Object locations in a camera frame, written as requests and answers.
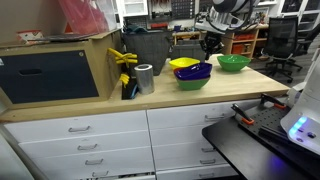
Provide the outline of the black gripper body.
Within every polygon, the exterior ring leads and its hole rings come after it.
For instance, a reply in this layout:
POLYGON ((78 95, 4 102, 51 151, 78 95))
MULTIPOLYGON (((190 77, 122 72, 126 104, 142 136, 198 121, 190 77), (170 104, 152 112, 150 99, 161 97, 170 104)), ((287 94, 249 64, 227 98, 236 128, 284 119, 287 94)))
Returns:
POLYGON ((205 37, 199 41, 202 50, 209 54, 220 53, 223 49, 221 34, 207 32, 205 37))

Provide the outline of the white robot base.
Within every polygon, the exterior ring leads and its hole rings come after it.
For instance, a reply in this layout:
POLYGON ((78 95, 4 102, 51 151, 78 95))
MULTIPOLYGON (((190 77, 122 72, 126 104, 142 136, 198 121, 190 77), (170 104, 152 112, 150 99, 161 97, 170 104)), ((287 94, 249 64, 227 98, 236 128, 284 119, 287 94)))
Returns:
POLYGON ((299 99, 280 121, 288 139, 320 154, 320 60, 309 75, 299 99))

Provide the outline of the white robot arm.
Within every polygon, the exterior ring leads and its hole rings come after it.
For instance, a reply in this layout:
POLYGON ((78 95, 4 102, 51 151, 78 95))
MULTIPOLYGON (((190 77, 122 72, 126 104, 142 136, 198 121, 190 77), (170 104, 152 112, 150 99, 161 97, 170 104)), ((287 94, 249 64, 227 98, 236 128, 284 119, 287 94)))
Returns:
POLYGON ((195 27, 206 31, 200 45, 207 55, 219 52, 222 36, 241 30, 250 23, 253 9, 259 0, 212 0, 205 10, 195 16, 195 27))

